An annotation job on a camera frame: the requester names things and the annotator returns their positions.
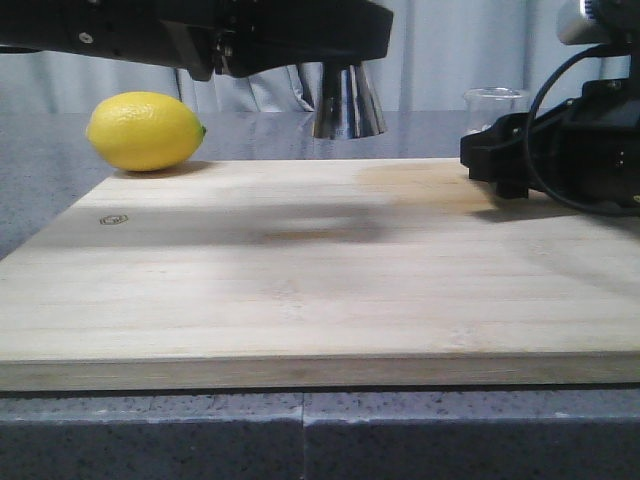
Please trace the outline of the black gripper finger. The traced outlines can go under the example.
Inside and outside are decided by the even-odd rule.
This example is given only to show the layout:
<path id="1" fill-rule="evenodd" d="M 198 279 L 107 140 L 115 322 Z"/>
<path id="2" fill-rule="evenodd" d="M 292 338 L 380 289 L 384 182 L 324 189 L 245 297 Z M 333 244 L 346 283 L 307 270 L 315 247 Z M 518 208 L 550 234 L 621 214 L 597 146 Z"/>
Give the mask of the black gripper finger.
<path id="1" fill-rule="evenodd" d="M 304 63 L 382 59 L 394 18 L 373 1 L 224 1 L 220 7 L 214 72 L 234 78 Z"/>

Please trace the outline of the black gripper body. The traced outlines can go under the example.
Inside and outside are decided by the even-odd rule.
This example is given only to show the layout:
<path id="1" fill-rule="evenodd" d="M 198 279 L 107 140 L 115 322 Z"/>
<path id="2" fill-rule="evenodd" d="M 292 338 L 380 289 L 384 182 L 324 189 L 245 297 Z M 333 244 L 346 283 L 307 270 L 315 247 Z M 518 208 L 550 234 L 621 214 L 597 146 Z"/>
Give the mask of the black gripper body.
<path id="1" fill-rule="evenodd" d="M 3 1 L 1 44 L 186 70 L 214 71 L 213 1 Z"/>
<path id="2" fill-rule="evenodd" d="M 509 114 L 461 139 L 470 179 L 505 200 L 552 190 L 587 208 L 638 208 L 638 82 L 587 82 L 580 97 L 536 118 L 531 129 L 525 122 L 525 114 Z"/>

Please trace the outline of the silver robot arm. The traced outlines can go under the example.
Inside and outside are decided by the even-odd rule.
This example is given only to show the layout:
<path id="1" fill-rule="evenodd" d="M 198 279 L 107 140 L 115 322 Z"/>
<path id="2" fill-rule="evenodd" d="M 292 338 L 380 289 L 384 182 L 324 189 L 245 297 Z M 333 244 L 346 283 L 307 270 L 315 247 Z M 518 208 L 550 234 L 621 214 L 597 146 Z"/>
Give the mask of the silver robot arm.
<path id="1" fill-rule="evenodd" d="M 460 162 L 470 179 L 489 184 L 502 199 L 535 190 L 587 214 L 639 214 L 639 4 L 568 1 L 557 36 L 582 51 L 561 64 L 536 93 L 528 111 L 502 116 L 464 136 Z M 547 93 L 576 63 L 627 57 L 625 77 L 593 80 L 581 93 L 541 113 Z"/>

